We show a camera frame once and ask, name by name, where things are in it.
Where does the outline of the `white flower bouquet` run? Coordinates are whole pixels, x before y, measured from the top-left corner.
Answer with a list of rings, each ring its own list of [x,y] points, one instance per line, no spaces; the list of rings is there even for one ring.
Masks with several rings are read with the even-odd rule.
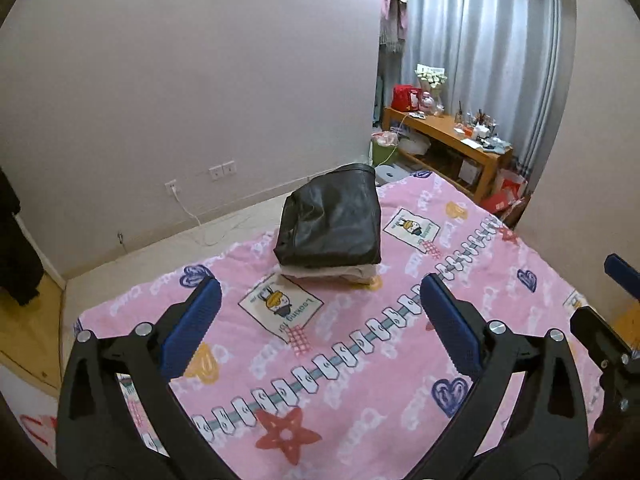
[[[438,96],[448,79],[446,70],[442,67],[418,64],[414,72],[420,82],[421,89],[427,91],[431,96]]]

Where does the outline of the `black leather jacket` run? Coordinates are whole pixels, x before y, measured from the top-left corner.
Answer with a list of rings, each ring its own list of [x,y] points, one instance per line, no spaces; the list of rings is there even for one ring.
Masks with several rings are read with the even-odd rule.
[[[381,221],[374,168],[354,162],[286,198],[273,252],[281,266],[307,269],[378,264]]]

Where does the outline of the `pink cartoon bed blanket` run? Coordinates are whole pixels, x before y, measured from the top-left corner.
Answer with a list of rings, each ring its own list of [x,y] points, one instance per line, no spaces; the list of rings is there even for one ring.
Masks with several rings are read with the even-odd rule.
[[[381,186],[381,262],[366,284],[288,278],[267,233],[134,286],[78,326],[120,336],[206,276],[222,306],[172,391],[244,479],[400,479],[472,387],[420,305],[437,273],[486,320],[567,330],[586,300],[532,248],[437,174]]]

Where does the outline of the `grey striped curtain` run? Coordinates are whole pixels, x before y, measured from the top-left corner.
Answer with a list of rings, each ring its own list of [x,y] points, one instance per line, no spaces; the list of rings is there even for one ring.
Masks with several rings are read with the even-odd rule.
[[[408,0],[401,76],[444,70],[446,111],[483,112],[532,174],[559,73],[561,0]]]

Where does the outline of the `white folded clothes stack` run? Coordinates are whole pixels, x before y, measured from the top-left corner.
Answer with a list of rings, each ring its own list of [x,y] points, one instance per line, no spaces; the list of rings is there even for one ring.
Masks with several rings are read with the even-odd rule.
[[[278,272],[288,278],[332,278],[352,283],[369,284],[378,275],[376,264],[358,264],[358,266],[324,266],[323,268],[304,268],[303,266],[278,265]]]

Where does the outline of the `red white paper bag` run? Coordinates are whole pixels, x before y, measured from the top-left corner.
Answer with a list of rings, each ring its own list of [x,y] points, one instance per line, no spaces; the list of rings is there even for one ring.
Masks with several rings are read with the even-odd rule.
[[[480,206],[491,214],[500,214],[524,196],[527,185],[528,181],[517,172],[500,169],[490,194]]]

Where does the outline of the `white wall socket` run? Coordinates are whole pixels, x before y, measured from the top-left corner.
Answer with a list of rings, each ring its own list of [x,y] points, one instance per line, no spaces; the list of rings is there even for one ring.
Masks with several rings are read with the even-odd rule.
[[[208,174],[213,181],[217,181],[224,177],[234,176],[236,174],[236,163],[232,160],[231,162],[224,162],[221,165],[210,167]]]

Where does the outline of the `red gift bag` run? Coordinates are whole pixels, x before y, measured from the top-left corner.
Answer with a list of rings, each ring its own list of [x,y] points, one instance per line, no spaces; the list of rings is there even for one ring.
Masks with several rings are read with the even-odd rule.
[[[395,84],[390,107],[403,113],[416,112],[420,106],[421,89],[411,84]]]

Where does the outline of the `wooden desk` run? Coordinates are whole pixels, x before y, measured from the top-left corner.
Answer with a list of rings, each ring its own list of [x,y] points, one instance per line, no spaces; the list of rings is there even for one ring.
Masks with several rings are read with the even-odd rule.
[[[469,144],[470,138],[464,134],[457,135],[454,131],[454,118],[448,115],[416,118],[385,107],[382,127],[390,130],[391,126],[407,128],[408,133],[415,133],[421,140],[430,141],[430,146],[422,155],[398,148],[400,162],[436,172],[477,204],[491,193],[498,170],[509,166],[513,156],[513,148],[508,148],[504,154],[473,148]],[[459,176],[462,162],[475,162],[478,175],[471,183]]]

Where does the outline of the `green waste bin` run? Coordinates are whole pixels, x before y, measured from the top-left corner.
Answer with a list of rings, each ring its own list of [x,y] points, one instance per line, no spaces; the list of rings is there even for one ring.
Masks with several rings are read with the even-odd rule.
[[[398,134],[393,131],[378,131],[371,134],[372,165],[382,166],[394,162],[398,156]]]

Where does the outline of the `hanging pink clothes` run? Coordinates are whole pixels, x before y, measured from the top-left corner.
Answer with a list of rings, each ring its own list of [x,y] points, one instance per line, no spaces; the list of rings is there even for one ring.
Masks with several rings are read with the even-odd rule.
[[[386,52],[401,52],[408,32],[409,0],[382,0],[380,47]]]

